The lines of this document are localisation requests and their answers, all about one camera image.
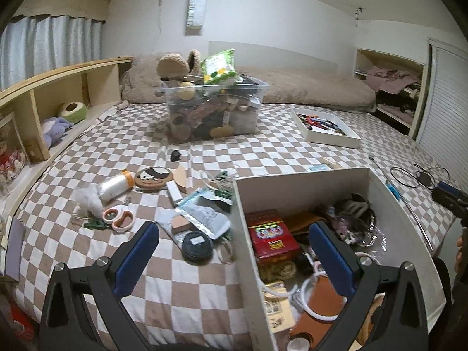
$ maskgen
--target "headboard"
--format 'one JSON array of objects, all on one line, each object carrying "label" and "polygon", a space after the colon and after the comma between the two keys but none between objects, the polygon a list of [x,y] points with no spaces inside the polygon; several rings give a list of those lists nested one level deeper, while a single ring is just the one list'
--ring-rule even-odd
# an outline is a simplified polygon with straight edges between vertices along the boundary
[{"label": "headboard", "polygon": [[235,49],[235,65],[270,69],[312,69],[336,73],[338,65],[295,51],[254,45],[253,43],[209,41],[208,54],[213,55],[227,49]]}]

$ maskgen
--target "power adapter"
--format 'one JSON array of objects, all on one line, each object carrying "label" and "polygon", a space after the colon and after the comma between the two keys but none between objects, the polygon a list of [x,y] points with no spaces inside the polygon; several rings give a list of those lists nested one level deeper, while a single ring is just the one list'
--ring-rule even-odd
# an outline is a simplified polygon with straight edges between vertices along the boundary
[{"label": "power adapter", "polygon": [[432,187],[432,177],[427,171],[422,171],[417,176],[417,181],[426,187]]}]

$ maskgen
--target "checkered bedspread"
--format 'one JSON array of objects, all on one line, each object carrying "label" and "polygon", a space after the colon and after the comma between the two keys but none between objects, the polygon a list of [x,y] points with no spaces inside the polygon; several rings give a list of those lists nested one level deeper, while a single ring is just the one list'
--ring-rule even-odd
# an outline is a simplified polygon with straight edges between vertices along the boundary
[{"label": "checkered bedspread", "polygon": [[[267,104],[261,108],[258,132],[191,144],[170,144],[166,134],[165,104],[130,105],[78,139],[60,155],[21,204],[18,217],[27,226],[20,265],[20,283],[13,288],[18,304],[40,320],[49,276],[57,262],[69,267],[90,265],[99,256],[111,256],[131,233],[93,231],[70,223],[73,189],[100,183],[117,170],[136,172],[145,166],[175,169],[172,150],[182,154],[189,187],[199,187],[202,170],[216,172],[232,163],[240,176],[294,173],[307,170],[320,157],[330,157],[344,167],[374,168],[368,154],[381,167],[414,170],[434,161],[414,142],[368,113],[335,113],[362,138],[362,149],[304,142],[294,125],[291,105]],[[399,186],[427,227],[436,247],[452,222],[449,212],[435,205],[428,190]],[[159,209],[170,209],[167,193],[131,193],[137,204],[135,233],[145,220],[154,220]],[[92,297],[90,312],[107,347],[112,342]],[[224,265],[215,254],[205,266],[184,262],[177,246],[161,230],[161,241],[133,293],[122,300],[137,326],[153,344],[200,343],[222,349],[250,345],[242,308],[236,264]]]}]

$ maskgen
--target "fluffy beige blanket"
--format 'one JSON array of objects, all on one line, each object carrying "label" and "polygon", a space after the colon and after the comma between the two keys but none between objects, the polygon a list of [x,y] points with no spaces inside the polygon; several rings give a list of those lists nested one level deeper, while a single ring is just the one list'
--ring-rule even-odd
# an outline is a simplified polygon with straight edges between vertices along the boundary
[{"label": "fluffy beige blanket", "polygon": [[[125,73],[122,98],[130,103],[163,103],[161,81],[156,72],[160,55],[135,58]],[[375,92],[358,79],[312,70],[236,68],[270,85],[264,103],[295,103],[343,110],[375,109]]]},{"label": "fluffy beige blanket", "polygon": [[375,92],[359,79],[314,70],[271,70],[236,67],[270,85],[263,103],[367,107],[375,105]]}]

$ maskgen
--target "white louvered door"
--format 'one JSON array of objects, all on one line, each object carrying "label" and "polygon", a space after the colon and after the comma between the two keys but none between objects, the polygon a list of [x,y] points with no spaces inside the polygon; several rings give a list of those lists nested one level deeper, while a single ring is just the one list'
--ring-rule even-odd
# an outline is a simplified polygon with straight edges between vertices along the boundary
[{"label": "white louvered door", "polygon": [[461,50],[432,43],[431,81],[417,142],[468,191],[468,57]]}]

